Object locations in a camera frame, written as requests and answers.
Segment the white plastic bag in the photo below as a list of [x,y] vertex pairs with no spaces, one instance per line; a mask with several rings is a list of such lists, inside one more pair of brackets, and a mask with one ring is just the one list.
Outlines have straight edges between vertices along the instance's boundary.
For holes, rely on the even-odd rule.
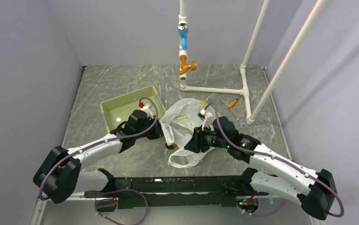
[[168,158],[172,167],[184,169],[195,167],[214,147],[206,152],[194,153],[185,150],[185,145],[191,140],[194,128],[202,126],[203,120],[198,113],[207,105],[206,101],[195,98],[183,98],[175,102],[160,118],[159,123],[168,146],[175,144],[179,149]]

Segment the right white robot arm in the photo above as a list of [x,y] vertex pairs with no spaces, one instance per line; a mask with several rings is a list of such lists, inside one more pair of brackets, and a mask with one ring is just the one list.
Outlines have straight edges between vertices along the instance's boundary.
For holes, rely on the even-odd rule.
[[194,153],[207,152],[211,148],[225,148],[234,158],[259,166],[246,169],[239,179],[239,189],[249,195],[264,192],[289,200],[309,216],[326,220],[337,197],[333,174],[321,169],[319,172],[298,165],[275,153],[256,138],[239,133],[226,117],[214,120],[211,127],[196,127],[185,150]]

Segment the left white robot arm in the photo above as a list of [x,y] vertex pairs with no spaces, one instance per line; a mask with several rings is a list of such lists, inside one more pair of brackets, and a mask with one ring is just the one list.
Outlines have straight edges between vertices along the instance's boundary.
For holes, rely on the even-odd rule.
[[103,169],[83,172],[87,166],[103,158],[120,154],[133,147],[140,138],[149,140],[163,136],[158,116],[146,110],[135,110],[127,120],[100,139],[82,146],[65,149],[56,146],[33,176],[42,200],[65,201],[73,193],[95,190],[102,196],[115,191],[113,175]]

